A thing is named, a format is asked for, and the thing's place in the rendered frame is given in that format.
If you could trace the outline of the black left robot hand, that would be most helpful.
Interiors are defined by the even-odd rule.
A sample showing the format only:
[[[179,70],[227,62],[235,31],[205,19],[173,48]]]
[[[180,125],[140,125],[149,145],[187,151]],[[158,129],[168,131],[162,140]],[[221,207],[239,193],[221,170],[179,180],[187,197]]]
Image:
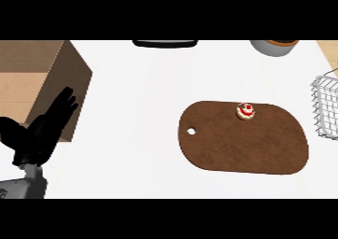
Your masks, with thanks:
[[[66,87],[47,112],[35,118],[28,128],[12,118],[0,117],[0,139],[15,150],[15,166],[28,163],[41,166],[47,162],[77,107],[74,89]]]

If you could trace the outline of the brown wooden cutting board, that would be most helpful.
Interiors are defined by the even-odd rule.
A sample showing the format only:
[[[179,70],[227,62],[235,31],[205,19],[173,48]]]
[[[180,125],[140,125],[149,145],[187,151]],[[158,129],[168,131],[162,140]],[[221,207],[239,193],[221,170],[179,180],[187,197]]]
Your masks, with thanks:
[[[292,175],[308,159],[302,126],[279,106],[254,109],[254,118],[243,120],[235,102],[193,103],[180,117],[183,155],[205,170]]]

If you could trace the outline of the pale wooden board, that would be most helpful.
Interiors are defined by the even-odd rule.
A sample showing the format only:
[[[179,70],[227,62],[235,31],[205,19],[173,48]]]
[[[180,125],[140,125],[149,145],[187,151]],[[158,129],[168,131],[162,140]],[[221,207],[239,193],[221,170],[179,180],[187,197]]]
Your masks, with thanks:
[[[328,58],[332,73],[338,77],[338,40],[319,40],[317,44]]]

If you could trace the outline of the open brown wooden cabinet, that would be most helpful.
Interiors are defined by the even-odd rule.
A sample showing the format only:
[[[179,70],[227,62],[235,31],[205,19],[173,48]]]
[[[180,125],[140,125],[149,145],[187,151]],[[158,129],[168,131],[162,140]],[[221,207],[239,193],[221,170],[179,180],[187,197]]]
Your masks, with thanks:
[[[0,40],[0,117],[28,127],[72,88],[78,108],[59,138],[71,142],[92,76],[69,40]]]

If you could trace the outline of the black flat appliance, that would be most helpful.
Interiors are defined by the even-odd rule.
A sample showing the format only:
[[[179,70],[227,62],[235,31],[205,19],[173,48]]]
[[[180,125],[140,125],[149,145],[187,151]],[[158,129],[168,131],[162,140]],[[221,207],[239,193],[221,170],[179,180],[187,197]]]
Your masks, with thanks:
[[[146,48],[179,49],[198,45],[198,40],[134,40],[134,45]]]

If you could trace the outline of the red and cream cupcake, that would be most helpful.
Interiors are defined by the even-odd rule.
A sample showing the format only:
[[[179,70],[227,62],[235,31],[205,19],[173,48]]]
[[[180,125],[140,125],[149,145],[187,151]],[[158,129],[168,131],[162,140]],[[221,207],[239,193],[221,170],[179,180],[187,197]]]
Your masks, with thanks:
[[[252,120],[255,117],[255,110],[252,104],[241,103],[236,108],[236,114],[242,120]]]

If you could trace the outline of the grey pot with brown rim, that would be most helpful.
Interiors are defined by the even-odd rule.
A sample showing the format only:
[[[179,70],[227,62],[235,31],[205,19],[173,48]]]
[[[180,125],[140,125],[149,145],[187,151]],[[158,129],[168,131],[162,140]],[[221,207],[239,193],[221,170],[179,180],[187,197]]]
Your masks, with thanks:
[[[273,57],[286,56],[298,44],[298,40],[252,40],[255,50]]]

